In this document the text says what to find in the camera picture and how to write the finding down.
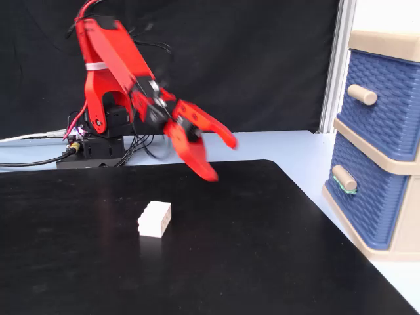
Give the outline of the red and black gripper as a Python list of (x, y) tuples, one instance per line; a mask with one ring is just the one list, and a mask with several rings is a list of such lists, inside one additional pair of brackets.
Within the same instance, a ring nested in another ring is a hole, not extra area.
[(195, 104), (164, 94), (152, 78), (136, 79), (131, 104), (143, 123), (163, 131), (171, 139), (175, 152), (191, 170), (206, 181), (218, 181), (218, 174), (206, 159), (201, 130), (218, 134), (227, 146), (235, 149), (237, 139), (226, 126)]

